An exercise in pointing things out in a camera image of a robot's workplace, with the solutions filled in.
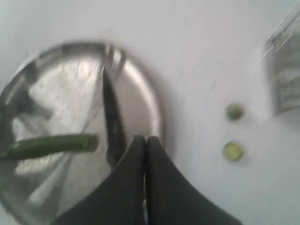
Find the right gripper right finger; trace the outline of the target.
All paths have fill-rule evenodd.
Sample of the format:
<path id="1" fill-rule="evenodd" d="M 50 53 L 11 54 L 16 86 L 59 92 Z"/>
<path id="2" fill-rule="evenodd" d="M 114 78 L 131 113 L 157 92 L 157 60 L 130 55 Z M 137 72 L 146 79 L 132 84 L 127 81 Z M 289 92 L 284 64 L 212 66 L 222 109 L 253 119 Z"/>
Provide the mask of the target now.
<path id="1" fill-rule="evenodd" d="M 154 136 L 146 144 L 145 179 L 149 225 L 241 224 L 189 183 Z"/>

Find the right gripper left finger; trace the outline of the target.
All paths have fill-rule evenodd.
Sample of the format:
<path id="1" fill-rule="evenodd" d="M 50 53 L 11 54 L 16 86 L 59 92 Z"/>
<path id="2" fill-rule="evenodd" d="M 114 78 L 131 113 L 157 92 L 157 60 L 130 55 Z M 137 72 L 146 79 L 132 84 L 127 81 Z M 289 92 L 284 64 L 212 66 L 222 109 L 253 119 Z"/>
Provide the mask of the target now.
<path id="1" fill-rule="evenodd" d="M 143 225 L 145 138 L 137 135 L 111 174 L 55 225 Z"/>

